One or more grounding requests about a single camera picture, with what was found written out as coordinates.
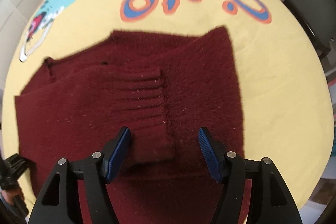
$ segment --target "maroon sweater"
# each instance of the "maroon sweater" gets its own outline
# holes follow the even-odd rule
[[[60,157],[85,158],[121,126],[131,129],[125,167],[108,186],[121,224],[210,222],[221,186],[199,149],[201,126],[244,154],[239,83],[223,27],[202,37],[118,31],[68,58],[48,58],[16,97],[16,111],[20,153],[36,163],[36,195]],[[242,219],[247,209],[245,198]]]

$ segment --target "white wall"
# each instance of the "white wall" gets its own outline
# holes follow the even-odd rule
[[[42,0],[0,0],[0,90],[21,34]]]

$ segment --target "knit fabric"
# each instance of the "knit fabric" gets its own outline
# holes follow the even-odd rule
[[[85,158],[121,126],[131,129],[130,153],[108,185],[121,224],[210,222],[222,187],[200,151],[201,126],[244,155],[239,83],[223,27],[202,37],[115,31],[91,49],[48,58],[16,97],[16,111],[20,153],[35,162],[35,194],[60,157]],[[82,210],[87,223],[87,205]],[[248,196],[241,220],[247,210]]]

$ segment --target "yellow tablecloth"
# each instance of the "yellow tablecloth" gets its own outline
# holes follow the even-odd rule
[[[245,156],[272,158],[302,207],[330,155],[333,113],[315,50],[279,0],[45,0],[8,72],[5,155],[18,152],[14,96],[45,57],[58,59],[91,47],[114,29],[203,35],[221,25],[228,28],[234,48]],[[28,174],[20,184],[31,209],[35,197]]]

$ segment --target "chair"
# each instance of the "chair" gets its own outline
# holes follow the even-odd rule
[[[335,0],[285,0],[283,2],[299,21],[322,60],[330,52],[329,41],[336,31]]]

